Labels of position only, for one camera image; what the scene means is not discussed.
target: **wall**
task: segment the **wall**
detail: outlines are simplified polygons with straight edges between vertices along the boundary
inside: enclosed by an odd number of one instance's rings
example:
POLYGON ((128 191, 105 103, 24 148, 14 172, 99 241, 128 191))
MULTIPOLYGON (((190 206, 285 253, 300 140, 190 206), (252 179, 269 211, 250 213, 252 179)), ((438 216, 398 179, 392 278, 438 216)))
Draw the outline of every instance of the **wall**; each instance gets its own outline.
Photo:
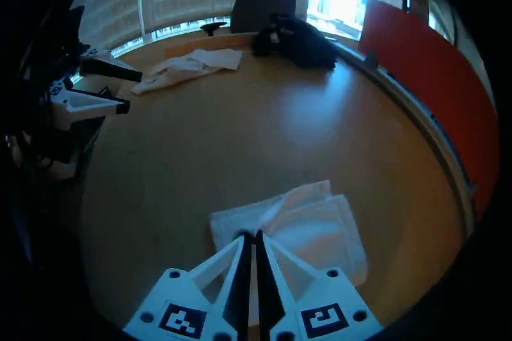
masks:
POLYGON ((453 7, 452 10, 454 12, 455 25, 457 29, 457 49, 464 55, 464 57, 466 57, 473 67, 473 70, 480 78, 493 107, 495 107, 491 84, 480 53, 457 11, 453 7))

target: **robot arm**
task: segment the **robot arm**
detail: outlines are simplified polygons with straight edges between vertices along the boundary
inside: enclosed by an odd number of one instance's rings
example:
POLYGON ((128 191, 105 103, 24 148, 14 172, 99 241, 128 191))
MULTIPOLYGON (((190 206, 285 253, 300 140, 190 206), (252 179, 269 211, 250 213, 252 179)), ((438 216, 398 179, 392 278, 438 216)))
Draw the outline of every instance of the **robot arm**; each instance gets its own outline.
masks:
MULTIPOLYGON (((252 239, 241 235, 190 272, 167 269, 124 331, 139 340, 246 340, 252 239), (210 302, 202 289, 226 270, 210 302)), ((261 340, 365 340, 381 330, 340 269, 314 269, 261 231, 255 257, 261 340)))

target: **wooden table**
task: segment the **wooden table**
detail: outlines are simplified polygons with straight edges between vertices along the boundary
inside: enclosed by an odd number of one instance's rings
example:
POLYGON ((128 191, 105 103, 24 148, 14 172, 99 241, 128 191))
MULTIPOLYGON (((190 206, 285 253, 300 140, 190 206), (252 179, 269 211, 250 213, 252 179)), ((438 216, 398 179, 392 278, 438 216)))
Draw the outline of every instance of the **wooden table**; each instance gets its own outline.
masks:
POLYGON ((214 253, 209 214, 330 179, 369 260, 358 291, 387 325, 463 243, 446 174, 374 83, 339 62, 305 71, 244 54, 237 72, 133 95, 108 118, 88 170, 81 244, 93 302, 119 326, 168 267, 214 253))

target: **screw hole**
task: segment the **screw hole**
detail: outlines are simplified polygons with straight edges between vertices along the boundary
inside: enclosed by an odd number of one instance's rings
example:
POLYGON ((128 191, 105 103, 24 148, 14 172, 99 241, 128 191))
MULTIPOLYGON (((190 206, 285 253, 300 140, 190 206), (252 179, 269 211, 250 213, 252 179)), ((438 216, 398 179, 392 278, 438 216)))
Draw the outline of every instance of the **screw hole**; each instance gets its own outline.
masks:
POLYGON ((213 341, 231 341, 231 336, 227 333, 217 333, 213 336, 213 341))
POLYGON ((276 341, 293 341, 295 334, 290 331, 282 331, 277 335, 276 341))
POLYGON ((358 310, 357 312, 354 313, 354 320, 356 320, 357 322, 366 320, 366 317, 367 314, 364 310, 358 310))
POLYGON ((329 277, 338 277, 338 274, 339 274, 339 273, 338 273, 338 271, 337 271, 336 269, 331 269, 331 270, 329 270, 329 271, 327 272, 327 275, 328 275, 329 277))
POLYGON ((153 322, 155 319, 151 313, 144 312, 140 315, 140 319, 142 322, 145 322, 146 324, 149 324, 150 322, 153 322))

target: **folded white towel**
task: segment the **folded white towel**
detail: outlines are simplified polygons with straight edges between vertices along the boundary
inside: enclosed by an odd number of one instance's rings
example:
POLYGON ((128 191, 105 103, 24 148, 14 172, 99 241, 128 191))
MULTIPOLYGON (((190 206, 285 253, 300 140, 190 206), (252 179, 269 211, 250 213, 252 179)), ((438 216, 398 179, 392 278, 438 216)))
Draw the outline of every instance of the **folded white towel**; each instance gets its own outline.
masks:
MULTIPOLYGON (((317 269, 340 267, 354 285, 366 280, 368 264, 344 196, 332 196, 330 182, 297 187, 268 200, 211 214, 217 250, 241 230, 259 229, 317 269)), ((259 323, 257 275, 252 262, 249 325, 259 323)))
POLYGON ((237 70, 242 58, 241 51, 220 49, 217 51, 195 51, 181 57, 173 57, 157 64, 150 71, 150 77, 132 88, 141 95, 148 91, 166 88, 188 79, 217 72, 221 69, 237 70))

